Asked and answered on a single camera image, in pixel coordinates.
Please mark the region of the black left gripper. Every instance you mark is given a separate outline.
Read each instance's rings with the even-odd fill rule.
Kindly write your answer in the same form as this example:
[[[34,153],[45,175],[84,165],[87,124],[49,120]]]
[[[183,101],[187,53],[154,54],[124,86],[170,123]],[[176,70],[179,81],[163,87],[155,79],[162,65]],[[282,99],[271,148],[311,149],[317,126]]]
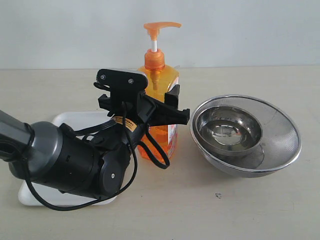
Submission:
[[[111,120],[130,120],[135,125],[143,124],[151,127],[166,125],[187,125],[190,119],[190,109],[178,110],[180,85],[175,84],[164,94],[161,102],[144,92],[134,96],[101,95],[98,104],[108,111]]]

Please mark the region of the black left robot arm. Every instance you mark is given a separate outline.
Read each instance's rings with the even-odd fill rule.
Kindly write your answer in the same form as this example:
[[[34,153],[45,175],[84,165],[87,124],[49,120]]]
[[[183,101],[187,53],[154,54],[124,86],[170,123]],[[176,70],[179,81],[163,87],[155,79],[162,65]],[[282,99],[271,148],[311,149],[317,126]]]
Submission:
[[[48,121],[22,122],[0,114],[0,158],[13,176],[26,182],[37,199],[34,184],[43,185],[95,204],[122,193],[125,172],[136,162],[136,147],[146,148],[142,139],[149,128],[185,125],[188,109],[178,110],[180,86],[175,85],[159,101],[142,87],[106,87],[98,98],[109,120],[81,130]]]

